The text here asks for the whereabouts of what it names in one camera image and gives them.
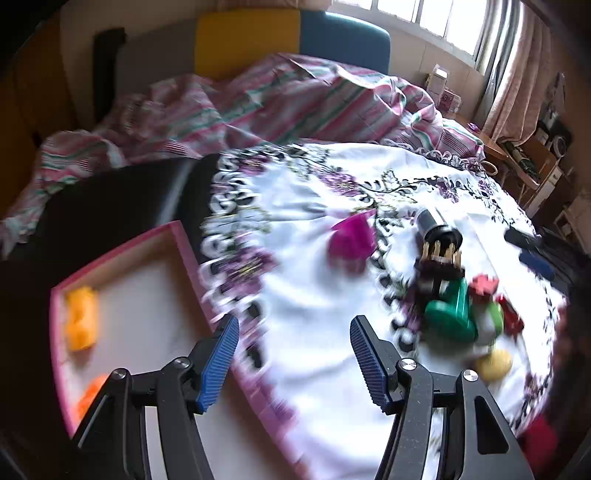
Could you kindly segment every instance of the striped bedsheet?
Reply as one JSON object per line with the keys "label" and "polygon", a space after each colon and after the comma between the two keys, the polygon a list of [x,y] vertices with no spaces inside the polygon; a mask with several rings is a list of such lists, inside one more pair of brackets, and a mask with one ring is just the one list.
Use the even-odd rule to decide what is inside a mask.
{"label": "striped bedsheet", "polygon": [[476,167],[484,156],[476,137],[445,126],[428,94],[402,78],[275,54],[230,81],[185,75],[158,82],[145,95],[120,98],[92,132],[48,137],[2,223],[3,256],[35,231],[51,195],[98,171],[300,138],[403,143]]}

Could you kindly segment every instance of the orange toy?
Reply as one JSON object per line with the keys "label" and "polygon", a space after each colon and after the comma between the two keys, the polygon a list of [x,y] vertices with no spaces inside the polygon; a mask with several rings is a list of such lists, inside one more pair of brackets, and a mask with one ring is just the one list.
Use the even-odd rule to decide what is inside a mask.
{"label": "orange toy", "polygon": [[76,416],[78,417],[78,421],[82,421],[84,415],[86,415],[86,412],[92,405],[93,400],[100,389],[103,387],[103,384],[106,382],[107,378],[108,375],[102,374],[90,382],[90,385],[88,385],[84,395],[82,395],[82,398],[78,400],[78,403],[76,404]]}
{"label": "orange toy", "polygon": [[81,287],[67,296],[68,320],[66,338],[76,352],[95,344],[98,335],[98,300],[90,287]]}

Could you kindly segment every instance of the screw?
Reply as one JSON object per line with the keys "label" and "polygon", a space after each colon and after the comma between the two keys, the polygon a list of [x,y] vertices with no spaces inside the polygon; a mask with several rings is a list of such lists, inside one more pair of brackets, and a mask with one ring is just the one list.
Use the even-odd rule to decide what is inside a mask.
{"label": "screw", "polygon": [[469,382],[475,382],[478,380],[478,374],[474,370],[464,370],[463,375]]}
{"label": "screw", "polygon": [[116,368],[111,372],[111,378],[113,380],[121,380],[122,378],[125,378],[126,375],[127,372],[125,371],[125,368]]}
{"label": "screw", "polygon": [[174,359],[174,366],[177,368],[187,368],[191,361],[186,356],[180,356]]}
{"label": "screw", "polygon": [[417,363],[412,358],[403,358],[400,360],[400,366],[403,370],[414,370],[417,367]]}

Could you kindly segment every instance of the curtain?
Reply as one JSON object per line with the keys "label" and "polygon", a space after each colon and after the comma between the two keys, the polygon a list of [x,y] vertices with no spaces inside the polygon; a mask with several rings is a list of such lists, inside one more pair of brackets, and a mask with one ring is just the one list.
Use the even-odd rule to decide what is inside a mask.
{"label": "curtain", "polygon": [[519,3],[518,32],[482,131],[493,141],[525,142],[535,132],[550,77],[550,29]]}
{"label": "curtain", "polygon": [[486,89],[480,100],[474,123],[482,128],[495,101],[505,74],[519,27],[519,0],[491,0],[485,20],[488,39],[476,59],[485,77]]}

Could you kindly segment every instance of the wooden table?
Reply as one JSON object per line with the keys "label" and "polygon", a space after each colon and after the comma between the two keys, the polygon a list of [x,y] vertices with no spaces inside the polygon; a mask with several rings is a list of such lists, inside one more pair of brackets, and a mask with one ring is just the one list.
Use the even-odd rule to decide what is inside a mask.
{"label": "wooden table", "polygon": [[486,158],[492,157],[495,160],[501,162],[507,162],[507,160],[510,158],[509,154],[505,150],[503,150],[499,145],[493,142],[488,135],[485,135],[482,132],[476,133],[470,130],[470,128],[468,128],[469,122],[466,118],[462,117],[461,115],[458,115],[457,113],[442,112],[441,114],[443,115],[443,118],[456,121],[466,130],[468,130],[468,132],[470,132],[472,135],[480,138],[480,140],[482,140],[482,143],[484,143],[484,153],[486,155]]}
{"label": "wooden table", "polygon": [[510,168],[523,182],[519,198],[523,197],[523,194],[525,193],[525,187],[532,189],[533,191],[536,191],[539,188],[540,184],[538,184],[523,170],[523,168],[519,166],[515,159],[509,155],[507,150],[493,142],[488,135],[485,135],[482,132],[476,133],[470,130],[468,127],[469,122],[466,118],[458,115],[457,113],[442,112],[441,114],[444,118],[456,121],[458,124],[466,128],[466,130],[468,130],[472,135],[482,140],[482,143],[484,143],[484,153],[486,155],[486,159],[499,169],[500,175],[498,182],[501,185],[501,188],[503,188],[505,185],[505,180],[509,173],[508,168]]}

